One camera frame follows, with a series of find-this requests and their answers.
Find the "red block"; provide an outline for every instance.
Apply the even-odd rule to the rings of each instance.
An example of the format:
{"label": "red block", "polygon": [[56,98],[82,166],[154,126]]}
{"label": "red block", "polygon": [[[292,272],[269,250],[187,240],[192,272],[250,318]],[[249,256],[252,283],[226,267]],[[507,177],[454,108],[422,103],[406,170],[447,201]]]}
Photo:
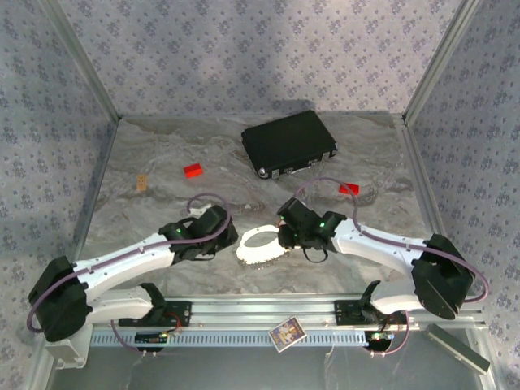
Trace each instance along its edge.
{"label": "red block", "polygon": [[202,175],[201,164],[197,163],[197,164],[190,165],[189,167],[185,167],[184,168],[184,174],[188,178],[189,177]]}
{"label": "red block", "polygon": [[[359,195],[359,185],[357,184],[350,184],[350,183],[345,183],[345,185],[347,187],[349,187],[350,191],[352,191],[354,193],[354,195]],[[340,186],[340,192],[341,193],[349,193],[349,191],[347,191],[347,188],[344,186],[344,185],[341,185]]]}

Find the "small card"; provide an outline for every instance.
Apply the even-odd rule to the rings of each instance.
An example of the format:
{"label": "small card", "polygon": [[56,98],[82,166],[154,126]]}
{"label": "small card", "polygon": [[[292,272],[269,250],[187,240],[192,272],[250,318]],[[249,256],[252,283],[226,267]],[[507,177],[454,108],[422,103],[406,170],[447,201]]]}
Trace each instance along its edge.
{"label": "small card", "polygon": [[280,353],[291,345],[295,345],[298,341],[305,339],[307,334],[297,318],[291,317],[269,331],[269,337],[273,340],[276,350]]}

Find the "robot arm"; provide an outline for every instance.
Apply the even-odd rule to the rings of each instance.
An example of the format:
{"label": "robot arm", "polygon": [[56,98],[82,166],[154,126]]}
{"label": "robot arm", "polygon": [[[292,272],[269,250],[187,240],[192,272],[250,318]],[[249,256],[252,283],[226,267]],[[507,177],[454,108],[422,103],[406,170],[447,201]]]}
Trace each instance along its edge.
{"label": "robot arm", "polygon": [[[391,314],[401,310],[425,308],[444,319],[455,319],[466,299],[475,275],[466,267],[433,254],[436,249],[462,259],[450,240],[433,234],[430,239],[416,239],[361,227],[352,219],[331,211],[323,217],[291,198],[278,211],[285,222],[279,229],[278,242],[285,249],[302,248],[355,254],[391,267],[407,279],[379,282],[366,290],[365,311]],[[378,237],[369,238],[367,234]],[[398,241],[401,247],[390,245]]]}
{"label": "robot arm", "polygon": [[[211,260],[238,239],[231,219],[223,228],[227,217],[225,209],[212,206],[198,219],[169,223],[158,233],[105,256],[74,264],[64,256],[56,258],[28,296],[41,332],[54,342],[70,337],[89,323],[161,317],[165,301],[153,284],[124,290],[111,288],[184,260]],[[215,234],[213,239],[205,239]],[[29,328],[32,316],[28,318]]]}

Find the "patterned wallpaper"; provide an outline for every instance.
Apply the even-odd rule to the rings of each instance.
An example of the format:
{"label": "patterned wallpaper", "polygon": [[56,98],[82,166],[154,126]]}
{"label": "patterned wallpaper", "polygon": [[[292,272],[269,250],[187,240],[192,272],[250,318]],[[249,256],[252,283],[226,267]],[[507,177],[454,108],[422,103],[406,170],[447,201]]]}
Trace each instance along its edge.
{"label": "patterned wallpaper", "polygon": [[0,389],[22,388],[26,296],[72,254],[115,127],[36,0],[0,2]]}
{"label": "patterned wallpaper", "polygon": [[413,130],[449,235],[491,282],[490,332],[520,388],[520,2],[483,2]]}
{"label": "patterned wallpaper", "polygon": [[390,111],[461,0],[62,0],[122,115]]}

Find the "gray marble table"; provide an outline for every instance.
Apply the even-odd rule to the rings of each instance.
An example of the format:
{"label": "gray marble table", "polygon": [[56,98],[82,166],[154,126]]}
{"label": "gray marble table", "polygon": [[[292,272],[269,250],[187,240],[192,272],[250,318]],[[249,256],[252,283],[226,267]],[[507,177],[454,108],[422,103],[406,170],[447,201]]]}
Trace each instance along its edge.
{"label": "gray marble table", "polygon": [[[241,132],[272,116],[200,119],[123,119],[103,177],[92,223],[80,258],[130,245],[168,222],[187,216],[186,201],[215,192],[229,201],[241,234],[275,223],[276,211],[299,184],[313,176],[332,176],[361,185],[359,219],[373,228],[406,236],[428,236],[391,115],[322,114],[339,153],[330,160],[278,180],[260,180],[241,144]],[[200,163],[204,174],[184,177],[183,167]],[[137,175],[149,187],[137,192]],[[337,185],[321,183],[302,196],[322,214],[346,215],[352,203]],[[292,252],[271,266],[253,269],[236,258],[237,245],[211,262],[182,262],[128,281],[130,287],[154,282],[165,296],[228,293],[361,293],[372,280],[402,276],[354,256],[332,254],[322,264]]]}

